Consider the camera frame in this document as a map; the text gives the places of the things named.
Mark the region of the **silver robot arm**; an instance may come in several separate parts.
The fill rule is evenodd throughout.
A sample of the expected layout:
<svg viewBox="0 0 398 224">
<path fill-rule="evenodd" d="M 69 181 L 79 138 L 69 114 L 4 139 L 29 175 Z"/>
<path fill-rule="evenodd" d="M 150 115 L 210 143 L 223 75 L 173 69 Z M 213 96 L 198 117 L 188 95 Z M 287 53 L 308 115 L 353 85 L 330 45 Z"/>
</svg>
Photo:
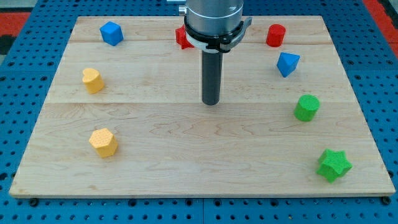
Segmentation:
<svg viewBox="0 0 398 224">
<path fill-rule="evenodd" d="M 188 26 L 203 35 L 224 35 L 241 22 L 243 0 L 185 0 Z"/>
</svg>

